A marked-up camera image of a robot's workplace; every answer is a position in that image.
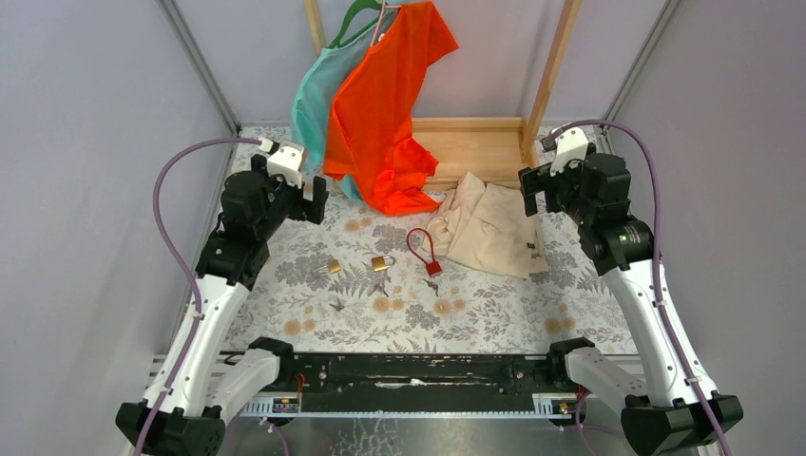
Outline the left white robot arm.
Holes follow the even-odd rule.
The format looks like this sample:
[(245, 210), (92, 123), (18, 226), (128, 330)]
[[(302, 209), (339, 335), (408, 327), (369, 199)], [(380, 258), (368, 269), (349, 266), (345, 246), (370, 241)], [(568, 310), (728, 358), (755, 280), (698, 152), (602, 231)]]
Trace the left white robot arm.
[(263, 388), (294, 381), (292, 347), (261, 338), (218, 383), (212, 371), (222, 343), (269, 257), (268, 241), (287, 219), (320, 224), (329, 194), (314, 179), (304, 197), (303, 150), (283, 146), (254, 155), (226, 179), (221, 227), (210, 234), (191, 273), (192, 299), (160, 372), (144, 397), (124, 403), (116, 425), (137, 455), (215, 455), (227, 425)]

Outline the brass padlock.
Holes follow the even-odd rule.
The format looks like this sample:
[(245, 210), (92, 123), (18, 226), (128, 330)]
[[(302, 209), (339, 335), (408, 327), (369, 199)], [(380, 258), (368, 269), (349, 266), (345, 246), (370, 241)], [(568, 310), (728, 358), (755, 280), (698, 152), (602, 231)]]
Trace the brass padlock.
[(381, 272), (393, 267), (396, 259), (393, 256), (375, 256), (370, 263), (374, 272)]
[(338, 260), (330, 259), (324, 265), (316, 267), (312, 271), (313, 276), (327, 276), (339, 273), (342, 270)]

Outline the red tag with cord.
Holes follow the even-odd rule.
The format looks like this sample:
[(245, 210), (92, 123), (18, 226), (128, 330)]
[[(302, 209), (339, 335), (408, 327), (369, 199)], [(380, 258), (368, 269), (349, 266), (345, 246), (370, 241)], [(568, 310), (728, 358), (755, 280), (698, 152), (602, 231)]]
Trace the red tag with cord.
[[(428, 244), (428, 251), (430, 254), (430, 258), (426, 259), (424, 256), (421, 256), (417, 249), (413, 246), (413, 235), (414, 234), (422, 234), (424, 240)], [(439, 264), (438, 260), (436, 259), (436, 254), (434, 250), (434, 243), (431, 234), (424, 228), (412, 228), (406, 235), (406, 244), (409, 251), (419, 259), (425, 266), (426, 272), (429, 277), (438, 276), (443, 272), (441, 265)]]

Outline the small silver keys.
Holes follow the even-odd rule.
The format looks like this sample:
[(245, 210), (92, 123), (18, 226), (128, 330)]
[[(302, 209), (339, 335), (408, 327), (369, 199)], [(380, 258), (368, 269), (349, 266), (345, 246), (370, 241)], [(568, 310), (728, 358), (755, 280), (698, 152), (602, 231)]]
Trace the small silver keys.
[(329, 306), (338, 313), (346, 308), (345, 304), (339, 298), (337, 298), (335, 302), (329, 303)]
[(385, 297), (389, 297), (389, 294), (387, 293), (387, 291), (385, 289), (385, 284), (383, 282), (377, 282), (372, 287), (372, 290), (370, 291), (370, 294), (375, 294), (375, 293), (382, 294)]

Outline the red lock small key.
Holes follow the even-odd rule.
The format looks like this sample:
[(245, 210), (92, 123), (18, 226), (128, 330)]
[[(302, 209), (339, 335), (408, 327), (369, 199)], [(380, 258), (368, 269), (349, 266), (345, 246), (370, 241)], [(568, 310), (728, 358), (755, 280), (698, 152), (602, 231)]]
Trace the red lock small key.
[(428, 279), (425, 279), (424, 282), (434, 292), (435, 296), (439, 296), (439, 285), (436, 282)]

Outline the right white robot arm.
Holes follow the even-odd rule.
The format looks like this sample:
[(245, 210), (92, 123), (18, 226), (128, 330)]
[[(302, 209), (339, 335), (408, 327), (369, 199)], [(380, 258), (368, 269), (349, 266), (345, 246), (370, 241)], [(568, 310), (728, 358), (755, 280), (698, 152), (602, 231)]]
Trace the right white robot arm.
[(630, 213), (624, 160), (593, 153), (559, 170), (524, 168), (518, 178), (527, 215), (536, 214), (543, 196), (549, 213), (563, 213), (577, 225), (581, 248), (615, 296), (643, 366), (638, 379), (577, 338), (551, 345), (548, 384), (597, 396), (619, 415), (639, 455), (723, 446), (743, 408), (737, 396), (719, 392), (687, 339), (652, 231)]

